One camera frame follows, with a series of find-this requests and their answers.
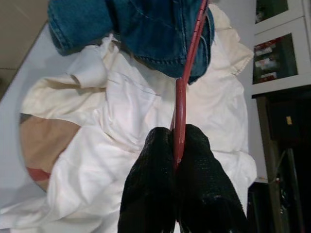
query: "jeans seam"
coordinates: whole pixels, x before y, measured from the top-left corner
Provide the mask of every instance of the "jeans seam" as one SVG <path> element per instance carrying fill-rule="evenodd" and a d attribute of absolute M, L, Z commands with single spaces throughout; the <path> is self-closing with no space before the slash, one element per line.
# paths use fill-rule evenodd
<path fill-rule="evenodd" d="M 61 30 L 56 17 L 54 16 L 52 8 L 49 6 L 48 9 L 49 15 L 51 15 L 52 21 L 50 21 L 51 30 L 54 32 L 55 37 L 59 40 L 59 44 L 62 47 L 62 50 L 71 49 L 72 44 L 66 39 L 63 31 Z"/>
<path fill-rule="evenodd" d="M 185 21 L 185 12 L 184 12 L 184 6 L 182 4 L 182 0 L 179 0 L 180 4 L 180 16 L 181 16 L 181 33 L 182 33 L 182 39 L 183 39 L 183 50 L 185 56 L 188 53 L 188 48 L 187 48 L 187 37 L 186 37 L 186 21 Z"/>
<path fill-rule="evenodd" d="M 141 60 L 152 62 L 155 64 L 166 64 L 166 65 L 176 65 L 176 64 L 182 65 L 186 61 L 185 58 L 176 58 L 172 60 L 163 60 L 163 59 L 157 60 L 157 59 L 153 59 L 150 57 L 144 57 L 144 56 L 136 56 L 136 57 Z"/>
<path fill-rule="evenodd" d="M 131 4 L 135 7 L 136 11 L 137 11 L 139 14 L 141 14 L 142 16 L 146 17 L 146 18 L 149 19 L 149 20 L 160 22 L 160 23 L 162 23 L 163 25 L 165 25 L 165 26 L 167 26 L 167 27 L 169 27 L 169 28 L 172 28 L 172 29 L 175 29 L 175 30 L 176 30 L 175 27 L 172 27 L 171 25 L 169 25 L 169 24 L 163 22 L 162 20 L 160 20 L 160 19 L 158 19 L 158 18 L 153 18 L 153 17 L 150 17 L 150 16 L 145 15 L 145 14 L 135 5 L 135 3 L 133 3 L 133 0 L 130 0 L 130 2 L 131 2 Z"/>

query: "tan fabric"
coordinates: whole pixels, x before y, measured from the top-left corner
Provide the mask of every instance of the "tan fabric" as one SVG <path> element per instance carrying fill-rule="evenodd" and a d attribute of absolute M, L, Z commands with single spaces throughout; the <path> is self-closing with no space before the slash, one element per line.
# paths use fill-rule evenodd
<path fill-rule="evenodd" d="M 36 116 L 30 116 L 21 123 L 21 145 L 26 167 L 44 190 L 57 158 L 79 129 L 79 125 L 69 121 Z"/>

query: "denim fabric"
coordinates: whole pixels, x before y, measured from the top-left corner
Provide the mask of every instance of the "denim fabric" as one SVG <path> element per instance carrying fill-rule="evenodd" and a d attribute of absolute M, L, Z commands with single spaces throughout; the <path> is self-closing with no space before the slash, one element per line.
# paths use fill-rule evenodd
<path fill-rule="evenodd" d="M 50 0 L 49 27 L 62 55 L 114 31 L 145 65 L 178 78 L 200 5 L 200 0 Z M 209 10 L 189 83 L 206 72 L 213 38 Z"/>

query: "crumpled white fabric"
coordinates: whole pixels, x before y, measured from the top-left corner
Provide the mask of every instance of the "crumpled white fabric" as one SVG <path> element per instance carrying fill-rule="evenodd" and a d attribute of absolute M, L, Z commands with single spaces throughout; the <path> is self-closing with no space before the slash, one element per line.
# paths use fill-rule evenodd
<path fill-rule="evenodd" d="M 214 5 L 211 9 L 216 19 L 211 64 L 188 86 L 187 123 L 209 137 L 246 211 L 256 166 L 248 155 L 247 111 L 235 75 L 252 52 L 239 44 L 225 14 Z M 235 39 L 227 40 L 226 31 Z M 47 196 L 1 209 L 0 229 L 116 233 L 126 176 L 149 130 L 169 128 L 173 106 L 174 80 L 121 52 L 112 36 L 100 47 L 86 47 L 66 75 L 40 80 L 25 99 L 23 113 L 81 128 L 55 164 Z"/>

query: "glass cabinet door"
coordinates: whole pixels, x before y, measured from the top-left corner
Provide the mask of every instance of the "glass cabinet door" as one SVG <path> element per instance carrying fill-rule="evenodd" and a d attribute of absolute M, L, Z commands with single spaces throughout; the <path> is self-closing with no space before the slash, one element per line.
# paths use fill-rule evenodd
<path fill-rule="evenodd" d="M 302 0 L 256 0 L 256 34 L 304 15 Z"/>
<path fill-rule="evenodd" d="M 291 33 L 255 46 L 253 84 L 297 74 Z"/>
<path fill-rule="evenodd" d="M 288 11 L 287 0 L 257 0 L 256 23 Z"/>

